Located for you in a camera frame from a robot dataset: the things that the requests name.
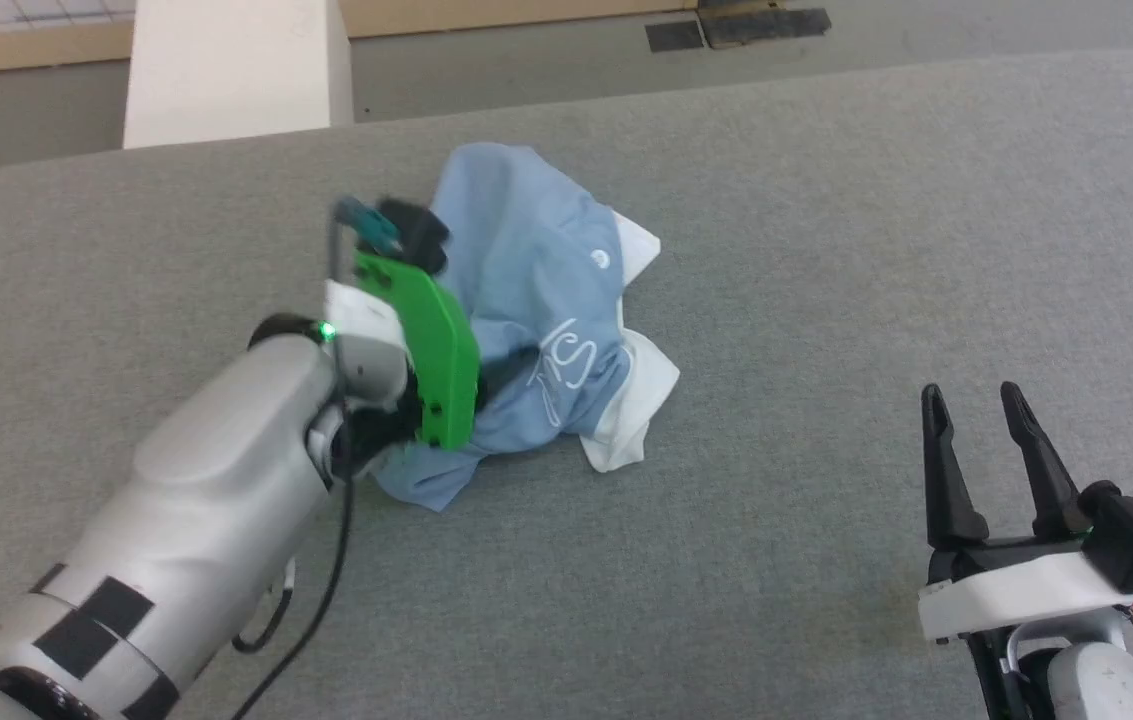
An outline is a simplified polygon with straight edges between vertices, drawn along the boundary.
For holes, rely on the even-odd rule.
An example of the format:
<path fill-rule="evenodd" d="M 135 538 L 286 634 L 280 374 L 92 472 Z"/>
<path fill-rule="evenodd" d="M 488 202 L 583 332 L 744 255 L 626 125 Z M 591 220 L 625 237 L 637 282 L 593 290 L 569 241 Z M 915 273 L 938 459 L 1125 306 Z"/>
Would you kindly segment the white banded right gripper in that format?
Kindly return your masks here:
<path fill-rule="evenodd" d="M 1082 536 L 1090 519 L 1074 480 L 1017 383 L 1000 383 L 1010 437 L 1022 454 L 1034 505 L 1033 537 Z M 942 389 L 921 392 L 928 544 L 977 547 L 988 537 L 953 446 Z M 932 582 L 918 593 L 923 637 L 964 644 L 988 719 L 1133 719 L 1133 655 L 1125 628 L 1133 593 L 1122 592 L 1079 551 L 1046 553 L 970 577 L 942 575 L 949 553 L 932 556 Z"/>

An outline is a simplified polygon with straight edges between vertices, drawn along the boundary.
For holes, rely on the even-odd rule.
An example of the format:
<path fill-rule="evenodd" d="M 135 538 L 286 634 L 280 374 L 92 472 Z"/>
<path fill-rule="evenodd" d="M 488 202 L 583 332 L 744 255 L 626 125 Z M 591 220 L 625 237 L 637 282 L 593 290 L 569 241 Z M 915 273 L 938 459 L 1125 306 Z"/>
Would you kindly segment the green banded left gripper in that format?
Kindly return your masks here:
<path fill-rule="evenodd" d="M 448 288 L 419 266 L 357 251 L 350 282 L 325 279 L 324 315 L 355 456 L 411 442 L 443 450 L 469 443 L 480 351 Z"/>

